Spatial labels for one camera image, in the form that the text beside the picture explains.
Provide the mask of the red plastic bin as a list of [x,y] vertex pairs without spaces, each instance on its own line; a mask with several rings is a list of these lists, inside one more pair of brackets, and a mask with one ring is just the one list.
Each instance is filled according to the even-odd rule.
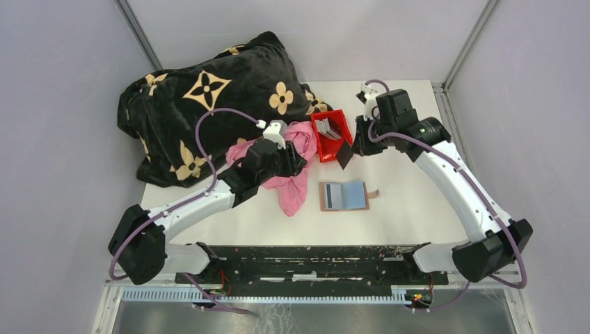
[[[346,121],[343,110],[325,111],[321,113],[313,113],[311,115],[312,128],[317,138],[317,152],[321,163],[335,161],[336,154],[343,143],[352,145],[353,138]],[[331,139],[322,134],[317,126],[318,122],[326,121],[337,134],[341,136],[340,139]]]

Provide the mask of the tan leather card holder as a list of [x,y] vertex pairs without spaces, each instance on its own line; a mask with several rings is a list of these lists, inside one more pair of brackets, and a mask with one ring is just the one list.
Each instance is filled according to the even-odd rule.
[[368,191],[363,181],[319,183],[319,202],[322,212],[369,210],[369,201],[379,196],[378,189]]

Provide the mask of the black credit card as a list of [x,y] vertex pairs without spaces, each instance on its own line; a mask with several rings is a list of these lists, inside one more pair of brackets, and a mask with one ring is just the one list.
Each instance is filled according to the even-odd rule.
[[348,141],[343,140],[339,150],[335,155],[336,161],[338,162],[342,170],[344,170],[349,165],[349,162],[351,161],[352,157],[353,151],[351,144]]

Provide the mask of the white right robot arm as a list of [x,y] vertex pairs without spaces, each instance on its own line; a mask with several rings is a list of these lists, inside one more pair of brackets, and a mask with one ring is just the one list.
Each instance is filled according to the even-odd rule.
[[352,152],[370,156],[393,147],[406,154],[444,195],[467,237],[456,243],[419,245],[401,266],[404,279],[419,284],[430,272],[456,271],[471,283],[492,278],[524,288],[522,251],[533,234],[532,226],[525,219],[513,219],[491,198],[441,121],[420,119],[404,89],[379,93],[364,85],[356,97],[365,113],[356,118]]

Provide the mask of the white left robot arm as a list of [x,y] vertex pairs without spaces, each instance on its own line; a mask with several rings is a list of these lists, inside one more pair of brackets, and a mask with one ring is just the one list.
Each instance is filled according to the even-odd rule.
[[299,175],[307,161],[291,141],[284,148],[268,139],[256,140],[215,184],[175,202],[143,209],[128,207],[111,237],[108,251],[124,271],[123,278],[142,285],[162,271],[192,273],[199,281],[217,278],[219,265],[202,244],[172,244],[181,232],[218,212],[232,209],[255,196],[273,177]]

